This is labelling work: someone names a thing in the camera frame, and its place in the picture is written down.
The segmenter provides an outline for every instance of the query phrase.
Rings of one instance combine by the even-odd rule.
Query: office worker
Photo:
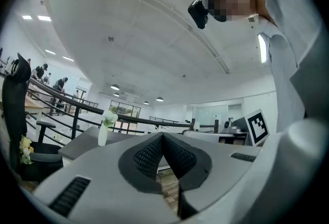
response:
[[[56,81],[56,84],[53,86],[53,88],[64,92],[63,87],[64,87],[65,83],[67,82],[67,80],[68,80],[67,77],[59,79],[58,81]]]
[[[45,73],[45,71],[47,70],[48,68],[48,64],[45,63],[44,65],[42,66],[38,66],[37,68],[35,68],[33,70],[33,74],[32,74],[32,78],[36,79],[38,82],[41,82],[41,78],[43,76],[43,74]]]
[[[49,84],[50,83],[50,77],[51,77],[51,72],[48,73],[44,78],[43,78],[43,82],[45,84]]]
[[[306,115],[290,82],[306,49],[323,29],[311,0],[206,0],[208,12],[220,22],[259,15],[257,34],[264,39],[267,63],[277,90],[277,131],[284,131]]]
[[[79,98],[79,90],[76,90],[73,96]]]

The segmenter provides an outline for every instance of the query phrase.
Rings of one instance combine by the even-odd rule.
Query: white ceiling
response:
[[[65,61],[62,56],[70,55],[108,95],[116,83],[136,103],[153,103],[158,96],[171,103],[166,94],[173,88],[179,92],[199,81],[261,68],[255,23],[209,17],[199,30],[187,13],[193,0],[43,0],[45,6],[40,1],[19,0],[16,7],[30,38],[41,51],[57,54],[48,57]],[[25,21],[22,14],[49,15],[52,22]]]

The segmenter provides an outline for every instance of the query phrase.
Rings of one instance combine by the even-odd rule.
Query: white shirt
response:
[[[309,44],[318,35],[322,19],[312,0],[265,0],[266,8],[277,27],[259,17],[256,27],[266,42],[274,77],[277,102],[277,132],[302,120],[304,105],[290,82]]]

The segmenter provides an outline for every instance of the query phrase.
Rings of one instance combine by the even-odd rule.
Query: desk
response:
[[[63,165],[66,166],[70,164],[73,160],[83,155],[84,153],[92,150],[94,148],[99,147],[98,145],[98,132],[99,129],[96,127],[90,127],[82,134],[74,138],[64,147],[58,150],[58,154],[60,154],[63,158]],[[113,144],[116,142],[120,142],[129,138],[138,137],[135,135],[126,135],[120,134],[116,132],[108,132],[107,133],[107,141],[106,145]],[[169,168],[167,161],[162,157],[159,163],[159,170]]]
[[[2,90],[0,90],[0,109],[3,109],[3,104],[2,104]],[[45,110],[43,106],[38,104],[35,100],[31,99],[27,95],[25,95],[25,111],[29,113],[37,113],[36,120],[41,121],[41,114]],[[36,140],[39,139],[39,134],[40,134],[40,128],[41,126],[36,125],[35,126],[35,138]]]

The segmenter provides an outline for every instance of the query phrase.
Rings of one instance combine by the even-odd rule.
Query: yellow flower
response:
[[[23,148],[29,148],[30,147],[30,143],[32,143],[32,141],[30,139],[28,139],[27,137],[24,137],[22,139],[22,146],[23,146]]]

